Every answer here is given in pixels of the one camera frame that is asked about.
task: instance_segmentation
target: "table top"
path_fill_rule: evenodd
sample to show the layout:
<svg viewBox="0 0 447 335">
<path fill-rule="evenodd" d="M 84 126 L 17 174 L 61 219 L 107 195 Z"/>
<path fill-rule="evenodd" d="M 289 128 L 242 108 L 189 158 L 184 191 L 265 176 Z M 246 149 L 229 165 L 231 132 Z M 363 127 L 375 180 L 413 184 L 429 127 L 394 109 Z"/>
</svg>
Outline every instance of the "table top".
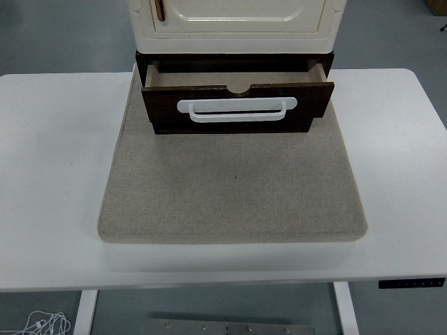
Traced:
<svg viewBox="0 0 447 335">
<path fill-rule="evenodd" d="M 108 244 L 96 231 L 131 73 L 0 77 L 0 290 L 447 275 L 447 131 L 408 70 L 332 70 L 369 229 L 355 242 Z"/>
</svg>

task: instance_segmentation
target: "open drawer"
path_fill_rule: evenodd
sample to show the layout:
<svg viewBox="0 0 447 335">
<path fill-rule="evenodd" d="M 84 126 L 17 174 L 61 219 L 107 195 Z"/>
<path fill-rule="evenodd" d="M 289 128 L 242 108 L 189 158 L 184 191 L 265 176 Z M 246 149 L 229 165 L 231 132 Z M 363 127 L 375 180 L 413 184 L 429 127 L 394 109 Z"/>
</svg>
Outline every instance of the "open drawer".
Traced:
<svg viewBox="0 0 447 335">
<path fill-rule="evenodd" d="M 287 65 L 155 61 L 142 88 L 149 120 L 157 134 L 307 132 L 334 83 L 316 61 Z"/>
</svg>

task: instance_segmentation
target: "cream cabinet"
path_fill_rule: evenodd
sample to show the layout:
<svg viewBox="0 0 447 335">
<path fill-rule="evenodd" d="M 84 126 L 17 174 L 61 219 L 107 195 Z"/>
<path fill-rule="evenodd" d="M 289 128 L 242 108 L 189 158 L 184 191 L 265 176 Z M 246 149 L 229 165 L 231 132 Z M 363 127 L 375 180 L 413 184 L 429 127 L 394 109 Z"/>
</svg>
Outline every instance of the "cream cabinet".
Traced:
<svg viewBox="0 0 447 335">
<path fill-rule="evenodd" d="M 129 0 L 142 53 L 328 53 L 346 0 Z"/>
</svg>

